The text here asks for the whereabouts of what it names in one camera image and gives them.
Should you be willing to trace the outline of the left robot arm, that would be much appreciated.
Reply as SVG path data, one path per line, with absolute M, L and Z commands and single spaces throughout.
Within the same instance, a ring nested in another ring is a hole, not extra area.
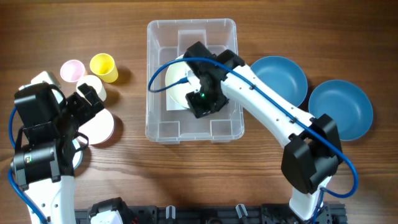
M 46 82 L 28 85 L 14 95 L 21 117 L 8 172 L 14 191 L 29 208 L 32 223 L 75 223 L 73 158 L 86 146 L 80 126 L 104 109 L 95 89 L 86 83 L 57 101 L 59 87 Z

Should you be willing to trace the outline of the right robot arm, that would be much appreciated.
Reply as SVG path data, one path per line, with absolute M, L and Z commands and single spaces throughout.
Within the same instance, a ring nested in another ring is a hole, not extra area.
M 313 220 L 323 190 L 343 162 L 333 119 L 326 114 L 314 118 L 293 106 L 230 50 L 215 55 L 196 42 L 183 59 L 200 82 L 198 91 L 186 95 L 195 117 L 218 112 L 229 100 L 251 113 L 284 150 L 281 170 L 293 187 L 290 209 L 302 221 Z

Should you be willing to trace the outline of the cream bowl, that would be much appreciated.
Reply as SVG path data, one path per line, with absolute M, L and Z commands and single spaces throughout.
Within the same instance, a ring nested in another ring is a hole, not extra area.
M 187 78 L 186 73 L 189 70 L 191 69 L 188 66 L 187 62 L 179 62 L 169 66 L 165 75 L 165 86 L 169 86 L 171 84 L 177 83 L 183 78 Z M 178 104 L 185 107 L 186 110 L 190 107 L 185 96 L 187 93 L 191 92 L 193 91 L 189 90 L 188 82 L 177 84 L 166 90 L 166 94 L 168 93 Z

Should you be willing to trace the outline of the blue bowl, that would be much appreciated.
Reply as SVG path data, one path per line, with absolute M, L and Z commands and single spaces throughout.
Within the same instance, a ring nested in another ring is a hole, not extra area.
M 328 80 L 318 85 L 308 102 L 315 117 L 330 116 L 342 141 L 363 137 L 372 126 L 374 111 L 370 99 L 360 87 L 345 80 Z
M 260 58 L 251 65 L 259 79 L 292 105 L 300 106 L 307 97 L 308 81 L 294 61 L 281 56 Z

